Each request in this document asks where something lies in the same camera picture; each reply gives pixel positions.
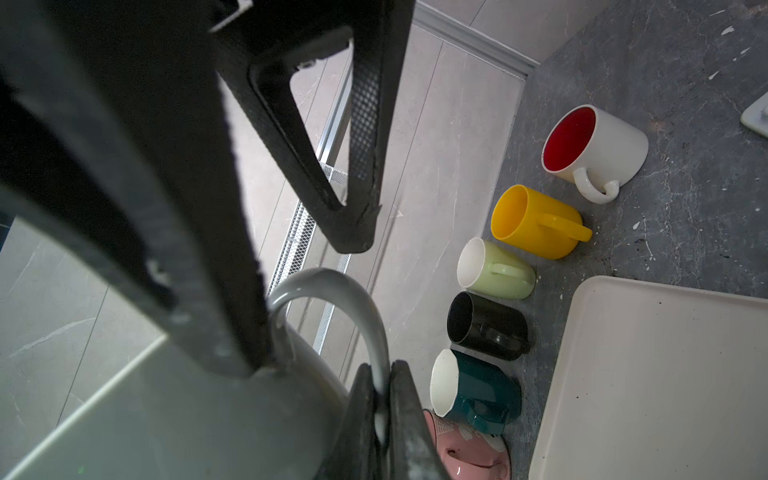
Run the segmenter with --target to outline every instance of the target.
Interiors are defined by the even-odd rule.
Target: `light green mug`
[[[456,277],[463,288],[512,300],[524,299],[536,284],[533,267],[480,237],[464,246]]]

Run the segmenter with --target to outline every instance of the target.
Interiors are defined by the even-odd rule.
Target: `marble countertop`
[[[768,138],[740,123],[767,91],[768,3],[755,0],[618,0],[528,78],[483,237],[492,239],[493,205],[515,184],[572,205],[595,235],[562,260],[521,253],[540,280],[526,300],[505,302],[526,315],[534,341],[510,366],[525,397],[505,430],[512,478],[528,477],[583,280],[614,275],[768,298]],[[607,205],[541,168],[551,128],[585,103],[650,140],[640,173]]]

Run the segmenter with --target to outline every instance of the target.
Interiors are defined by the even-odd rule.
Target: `yellow mug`
[[[592,238],[576,209],[523,185],[508,188],[498,199],[491,233],[513,247],[553,260],[572,252],[579,240]]]

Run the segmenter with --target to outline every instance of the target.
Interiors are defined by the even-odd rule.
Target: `pink mug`
[[[441,419],[424,410],[432,443],[453,480],[509,480],[509,452],[500,435]]]

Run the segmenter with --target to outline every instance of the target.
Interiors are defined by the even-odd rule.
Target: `pink mug handle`
[[[454,480],[502,480],[507,474],[507,467],[503,463],[497,463],[492,467],[480,467],[462,462],[448,452],[443,452],[440,456],[442,464]]]

